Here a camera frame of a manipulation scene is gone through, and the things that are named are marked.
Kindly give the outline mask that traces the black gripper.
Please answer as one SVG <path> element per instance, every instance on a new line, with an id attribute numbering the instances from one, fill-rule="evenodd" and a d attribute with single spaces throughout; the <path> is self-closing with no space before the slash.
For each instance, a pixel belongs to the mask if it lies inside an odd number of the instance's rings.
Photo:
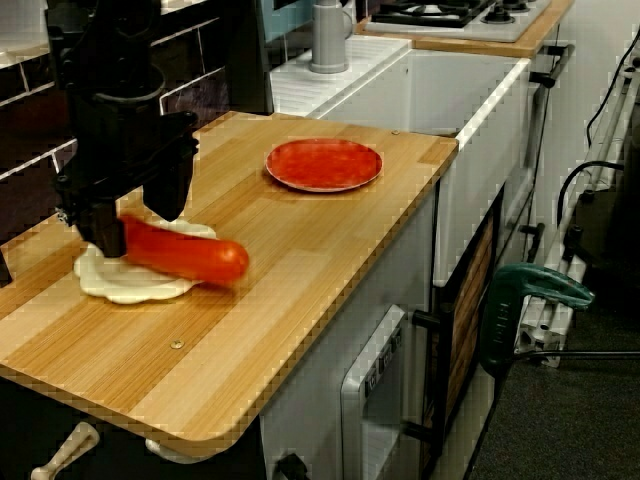
<path id="1" fill-rule="evenodd" d="M 70 94 L 76 152 L 54 180 L 58 212 L 106 258 L 126 254 L 115 200 L 140 188 L 143 203 L 167 221 L 183 212 L 193 175 L 198 120 L 163 114 L 156 97 Z"/>

